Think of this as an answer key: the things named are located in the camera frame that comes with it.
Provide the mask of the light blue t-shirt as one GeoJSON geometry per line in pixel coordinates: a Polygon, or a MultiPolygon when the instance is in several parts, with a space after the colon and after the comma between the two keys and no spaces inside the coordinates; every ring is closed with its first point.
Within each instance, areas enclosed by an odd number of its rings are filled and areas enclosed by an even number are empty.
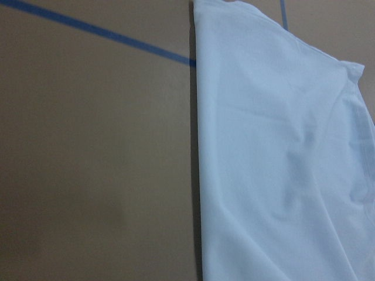
{"type": "Polygon", "coordinates": [[[194,20],[204,280],[373,280],[364,67],[244,2],[194,20]]]}

